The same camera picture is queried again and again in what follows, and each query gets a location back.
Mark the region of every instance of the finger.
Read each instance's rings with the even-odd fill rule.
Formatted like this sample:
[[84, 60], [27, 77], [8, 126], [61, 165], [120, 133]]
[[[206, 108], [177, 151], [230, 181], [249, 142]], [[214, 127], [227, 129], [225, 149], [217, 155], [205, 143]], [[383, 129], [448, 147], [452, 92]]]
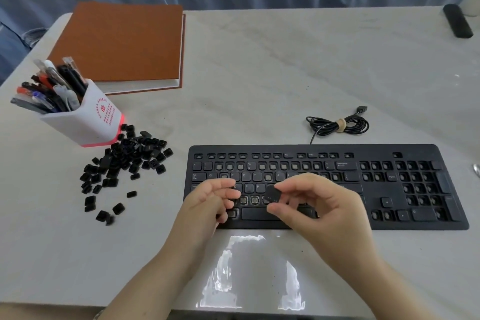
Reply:
[[238, 199], [242, 193], [233, 188], [221, 188], [213, 191], [213, 194], [221, 197], [222, 199]]
[[227, 221], [228, 218], [229, 218], [229, 216], [228, 216], [226, 211], [221, 213], [220, 216], [218, 216], [217, 219], [216, 219], [217, 224], [219, 224], [219, 223], [224, 224]]
[[303, 215], [288, 205], [277, 202], [268, 204], [267, 212], [275, 215], [302, 237], [308, 239], [316, 229], [316, 220]]
[[213, 191], [221, 188], [231, 188], [235, 185], [233, 178], [214, 178], [212, 180], [203, 181], [199, 184], [195, 190], [189, 193], [185, 198], [185, 201], [190, 204], [197, 204], [205, 201], [205, 198]]
[[223, 205], [226, 209], [231, 209], [235, 206], [235, 203], [232, 200], [228, 200], [227, 198], [223, 199]]
[[299, 198], [297, 196], [292, 197], [290, 201], [288, 202], [288, 206], [292, 208], [293, 210], [297, 210], [299, 206]]
[[350, 194], [350, 190], [313, 173], [303, 173], [287, 178], [285, 181], [276, 183], [275, 188], [285, 193], [311, 191], [324, 200], [334, 196], [342, 200], [343, 196]]

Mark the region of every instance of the keyboard cable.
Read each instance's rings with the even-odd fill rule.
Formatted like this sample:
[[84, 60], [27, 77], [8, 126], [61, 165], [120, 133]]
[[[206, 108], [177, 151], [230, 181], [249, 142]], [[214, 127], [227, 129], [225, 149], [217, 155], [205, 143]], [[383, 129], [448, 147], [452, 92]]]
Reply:
[[355, 114], [347, 116], [344, 119], [338, 119], [334, 122], [324, 119], [316, 118], [314, 116], [308, 116], [305, 119], [310, 128], [314, 131], [314, 134], [311, 137], [310, 144], [314, 141], [315, 136], [327, 136], [333, 132], [338, 133], [348, 133], [348, 134], [362, 134], [365, 133], [369, 128], [370, 124], [367, 120], [361, 117], [359, 114], [362, 114], [367, 111], [366, 106], [357, 107]]

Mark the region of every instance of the forearm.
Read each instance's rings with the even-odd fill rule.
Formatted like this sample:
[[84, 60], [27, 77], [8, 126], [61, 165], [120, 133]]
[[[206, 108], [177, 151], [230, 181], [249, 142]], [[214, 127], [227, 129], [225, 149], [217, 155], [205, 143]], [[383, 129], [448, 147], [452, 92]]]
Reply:
[[417, 301], [412, 289], [382, 259], [348, 280], [377, 320], [438, 320]]
[[118, 293], [99, 320], [162, 320], [189, 281], [184, 258], [161, 250]]

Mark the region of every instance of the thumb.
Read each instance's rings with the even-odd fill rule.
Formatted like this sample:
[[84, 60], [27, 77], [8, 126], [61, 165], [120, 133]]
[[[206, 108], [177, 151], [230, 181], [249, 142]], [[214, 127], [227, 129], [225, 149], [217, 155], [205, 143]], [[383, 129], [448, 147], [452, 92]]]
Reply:
[[316, 220], [292, 209], [289, 205], [274, 202], [268, 204], [267, 212], [278, 217], [304, 238], [309, 237], [315, 231]]

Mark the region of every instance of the left hand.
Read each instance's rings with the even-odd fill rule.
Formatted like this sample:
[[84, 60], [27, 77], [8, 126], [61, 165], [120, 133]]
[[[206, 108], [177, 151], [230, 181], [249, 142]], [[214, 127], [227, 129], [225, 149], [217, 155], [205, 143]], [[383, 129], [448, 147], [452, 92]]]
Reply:
[[231, 188], [234, 185], [233, 178], [206, 180], [183, 201], [160, 254], [187, 261], [190, 277], [202, 262], [216, 227], [227, 221], [226, 210], [233, 208], [230, 199], [240, 197], [240, 191]]

